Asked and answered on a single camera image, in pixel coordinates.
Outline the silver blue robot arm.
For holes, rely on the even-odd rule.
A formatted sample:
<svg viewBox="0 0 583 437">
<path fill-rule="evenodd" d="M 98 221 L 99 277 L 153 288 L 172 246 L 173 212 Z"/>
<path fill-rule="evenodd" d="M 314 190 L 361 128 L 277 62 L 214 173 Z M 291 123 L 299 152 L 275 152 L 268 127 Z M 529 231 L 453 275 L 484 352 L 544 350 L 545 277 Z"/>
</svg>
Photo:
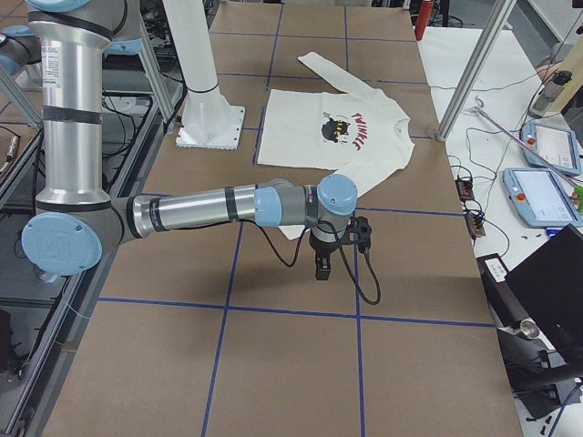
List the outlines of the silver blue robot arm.
<svg viewBox="0 0 583 437">
<path fill-rule="evenodd" d="M 72 276 L 120 245 L 155 232 L 248 221 L 263 229 L 300 225 L 315 251 L 316 277 L 330 255 L 353 242 L 357 189 L 343 175 L 315 186 L 284 179 L 188 196 L 115 198 L 102 178 L 102 60 L 108 49 L 143 46 L 136 1 L 32 1 L 17 40 L 33 51 L 43 82 L 45 185 L 24 226 L 26 257 Z"/>
</svg>

